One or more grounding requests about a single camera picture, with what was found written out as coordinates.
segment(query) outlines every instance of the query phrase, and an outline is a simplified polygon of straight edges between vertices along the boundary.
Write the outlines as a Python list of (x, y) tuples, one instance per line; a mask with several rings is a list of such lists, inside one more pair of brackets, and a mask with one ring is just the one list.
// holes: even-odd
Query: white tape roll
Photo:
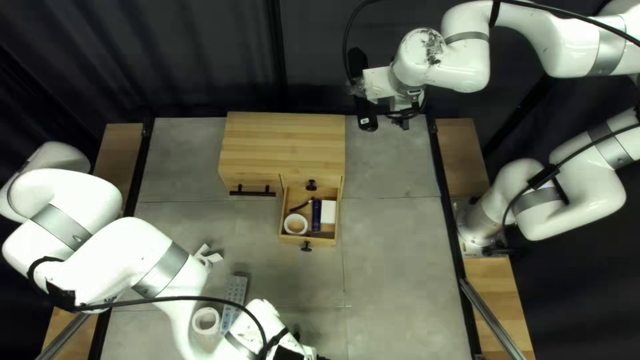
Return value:
[(220, 314), (213, 307), (203, 307), (191, 318), (193, 330), (200, 335), (213, 335), (220, 331)]
[[(298, 232), (295, 232), (289, 229), (289, 224), (293, 221), (302, 221), (305, 224), (305, 228), (302, 229), (302, 231), (298, 231)], [(289, 214), (289, 216), (284, 219), (284, 231), (286, 231), (287, 234), (304, 235), (307, 233), (308, 228), (309, 228), (309, 223), (307, 222), (307, 219), (300, 214)]]

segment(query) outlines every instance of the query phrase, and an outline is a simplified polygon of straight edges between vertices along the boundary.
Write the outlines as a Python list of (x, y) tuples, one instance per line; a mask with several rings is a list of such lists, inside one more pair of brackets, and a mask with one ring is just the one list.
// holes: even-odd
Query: black cable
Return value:
[(567, 17), (573, 17), (574, 19), (578, 19), (578, 20), (582, 20), (584, 22), (588, 22), (592, 25), (598, 26), (599, 28), (603, 28), (607, 31), (610, 31), (616, 35), (618, 35), (621, 38), (624, 38), (626, 40), (628, 40), (629, 42), (632, 42), (633, 44), (635, 44), (636, 46), (640, 47), (640, 40), (634, 38), (633, 36), (627, 34), (626, 32), (616, 29), (613, 26), (604, 24), (600, 21), (597, 21), (595, 19), (592, 19), (590, 17), (586, 17), (584, 15), (580, 15), (578, 13), (574, 13), (574, 12), (570, 12), (567, 10), (563, 10), (563, 9), (558, 9), (558, 8), (554, 8), (553, 6), (547, 6), (547, 5), (540, 5), (540, 4), (536, 4), (536, 3), (525, 3), (524, 1), (518, 1), (518, 0), (500, 0), (501, 3), (505, 3), (505, 4), (512, 4), (512, 5), (517, 5), (517, 6), (523, 6), (525, 8), (532, 8), (532, 9), (538, 9), (538, 10), (546, 10), (550, 13), (556, 13), (559, 15), (564, 15)]
[(139, 305), (139, 304), (149, 304), (152, 302), (165, 302), (165, 301), (177, 301), (177, 300), (218, 302), (220, 304), (233, 306), (242, 310), (245, 314), (247, 314), (251, 318), (251, 320), (253, 320), (253, 322), (255, 322), (255, 324), (258, 327), (258, 330), (260, 331), (260, 336), (262, 338), (262, 349), (258, 353), (258, 358), (266, 359), (266, 355), (267, 355), (266, 350), (268, 349), (266, 347), (267, 336), (266, 336), (266, 333), (264, 332), (264, 329), (262, 328), (262, 325), (260, 324), (258, 319), (255, 317), (255, 315), (253, 315), (251, 311), (249, 311), (246, 307), (226, 299), (218, 299), (215, 297), (206, 297), (206, 296), (156, 297), (153, 299), (126, 300), (126, 301), (111, 302), (108, 304), (81, 305), (81, 306), (76, 306), (76, 310), (77, 311), (93, 311), (93, 310), (109, 309), (111, 307), (131, 306), (131, 305)]
[(351, 25), (353, 24), (353, 21), (355, 20), (356, 16), (358, 16), (358, 13), (360, 12), (360, 10), (365, 8), (367, 5), (378, 3), (380, 1), (384, 1), (384, 0), (365, 0), (361, 2), (358, 5), (358, 7), (356, 7), (351, 13), (349, 20), (347, 21), (347, 26), (344, 28), (344, 34), (342, 36), (342, 64), (344, 66), (344, 72), (347, 74), (347, 79), (349, 79), (349, 82), (351, 82), (352, 80), (351, 80), (351, 71), (349, 71), (347, 43), (349, 42), (349, 32), (351, 31)]
[[(576, 156), (582, 154), (584, 151), (590, 149), (592, 146), (596, 146), (599, 143), (606, 141), (614, 136), (620, 135), (624, 132), (633, 130), (637, 127), (640, 127), (640, 122), (638, 122), (637, 124), (633, 124), (631, 126), (627, 126), (627, 127), (623, 127), (620, 130), (614, 131), (611, 134), (607, 134), (597, 140), (595, 140), (594, 142), (590, 142), (587, 145), (581, 147), (580, 149), (576, 150), (575, 152), (573, 152), (571, 155), (567, 156), (563, 161), (560, 161), (558, 164), (555, 164), (554, 166), (556, 168), (560, 168), (562, 167), (564, 164), (566, 164), (567, 162), (569, 162), (571, 159), (575, 158)], [(511, 200), (511, 202), (509, 203), (509, 205), (507, 205), (507, 208), (504, 210), (504, 214), (502, 216), (502, 228), (505, 227), (505, 222), (507, 220), (507, 215), (509, 214), (509, 210), (513, 207), (513, 204), (516, 203), (516, 201), (518, 201), (518, 199), (524, 195), (525, 192), (529, 191), (532, 188), (531, 185), (527, 185), (520, 193), (518, 193), (518, 195), (516, 195), (513, 200)]]

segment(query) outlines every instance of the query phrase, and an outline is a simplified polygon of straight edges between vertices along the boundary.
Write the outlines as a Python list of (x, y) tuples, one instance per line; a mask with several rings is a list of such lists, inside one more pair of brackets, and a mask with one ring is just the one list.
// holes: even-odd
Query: wooden board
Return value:
[[(464, 264), (467, 279), (471, 285), (493, 311), (527, 360), (534, 360), (533, 346), (509, 258), (465, 259)], [(478, 313), (476, 313), (476, 327), (485, 358), (487, 360), (505, 358), (505, 351)]]
[(225, 174), (344, 175), (343, 115), (227, 115), (218, 171)]
[(479, 197), (489, 177), (473, 119), (437, 119), (438, 142), (451, 197)]
[[(473, 120), (437, 119), (436, 126), (449, 195), (479, 197), (489, 190), (489, 180)], [(531, 337), (509, 258), (468, 258), (464, 259), (464, 265), (471, 285), (527, 360), (534, 360)], [(485, 359), (509, 359), (478, 313), (476, 327)]]
[[(102, 136), (100, 152), (93, 170), (95, 176), (109, 181), (120, 190), (123, 207), (129, 195), (129, 187), (136, 167), (141, 133), (142, 124), (108, 124)], [(47, 347), (76, 316), (55, 307), (42, 348)], [(98, 315), (91, 315), (60, 350), (56, 360), (87, 359), (97, 320)]]

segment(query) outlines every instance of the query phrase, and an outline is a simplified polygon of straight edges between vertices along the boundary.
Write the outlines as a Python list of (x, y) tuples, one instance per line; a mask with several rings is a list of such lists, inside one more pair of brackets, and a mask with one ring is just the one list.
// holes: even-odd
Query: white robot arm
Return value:
[(71, 145), (61, 142), (45, 142), (0, 189), (0, 215), (16, 222), (27, 221), (27, 217), (18, 214), (13, 209), (11, 198), (9, 198), (9, 189), (18, 176), (39, 168), (61, 168), (88, 173), (91, 164), (80, 150)]
[[(115, 301), (132, 288), (146, 299), (198, 296), (205, 285), (205, 265), (189, 255), (155, 227), (137, 218), (121, 218), (107, 225), (64, 262), (48, 261), (33, 271), (35, 283), (50, 296), (67, 298), (71, 308)], [(246, 315), (240, 316), (214, 352), (191, 339), (191, 319), (196, 301), (154, 303), (172, 324), (175, 344), (185, 360), (254, 358), (262, 348), (260, 332)], [(247, 308), (256, 316), (267, 341), (277, 341), (267, 359), (279, 347), (315, 360), (314, 348), (300, 345), (266, 300), (254, 300)]]
[[(605, 123), (568, 140), (549, 156), (560, 164), (574, 152), (604, 136), (638, 124), (635, 109), (628, 109)], [(471, 246), (486, 247), (502, 229), (502, 217), (509, 203), (505, 224), (517, 223), (529, 240), (542, 240), (609, 216), (624, 205), (627, 196), (616, 170), (640, 160), (640, 127), (620, 133), (568, 160), (553, 181), (527, 190), (527, 181), (544, 169), (534, 159), (520, 159), (505, 165), (491, 189), (479, 201), (459, 214), (458, 232)]]
[[(41, 168), (15, 176), (6, 195), (12, 200), (11, 214), (25, 221), (4, 242), (3, 256), (62, 308), (112, 303), (128, 288), (153, 299), (198, 296), (204, 287), (206, 265), (155, 227), (137, 218), (113, 221), (122, 197), (107, 181)], [(211, 352), (191, 340), (196, 301), (154, 304), (168, 315), (185, 360), (251, 359), (262, 348), (260, 332), (246, 315)], [(254, 300), (248, 308), (268, 340), (277, 336), (278, 346), (268, 359), (285, 348), (315, 360), (314, 348), (300, 345), (288, 331), (283, 332), (277, 311), (266, 300)]]
[[(425, 85), (459, 92), (482, 90), (490, 73), (492, 6), (493, 1), (484, 0), (451, 8), (442, 18), (442, 34), (429, 28), (410, 31), (390, 66), (364, 70), (367, 98), (407, 96)], [(610, 15), (615, 11), (621, 13)], [(640, 37), (637, 1), (615, 0), (601, 14), (593, 18)], [(545, 10), (502, 3), (495, 25), (523, 34), (547, 74), (555, 78), (640, 72), (640, 47), (578, 19), (561, 19)]]

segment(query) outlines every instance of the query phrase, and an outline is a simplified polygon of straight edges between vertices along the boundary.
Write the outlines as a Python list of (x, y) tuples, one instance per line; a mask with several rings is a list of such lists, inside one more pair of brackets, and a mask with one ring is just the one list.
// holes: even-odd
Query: black knob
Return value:
[(313, 179), (309, 180), (309, 185), (307, 185), (307, 187), (305, 189), (307, 189), (308, 192), (314, 192), (316, 190), (318, 190), (318, 187), (316, 185), (314, 185), (316, 181)]
[(311, 243), (311, 241), (305, 241), (305, 247), (303, 247), (303, 248), (302, 248), (302, 249), (300, 249), (300, 250), (302, 250), (302, 251), (304, 251), (304, 252), (311, 252), (311, 251), (313, 251), (313, 249), (311, 249), (311, 248), (309, 247), (309, 244), (310, 244), (310, 243)]

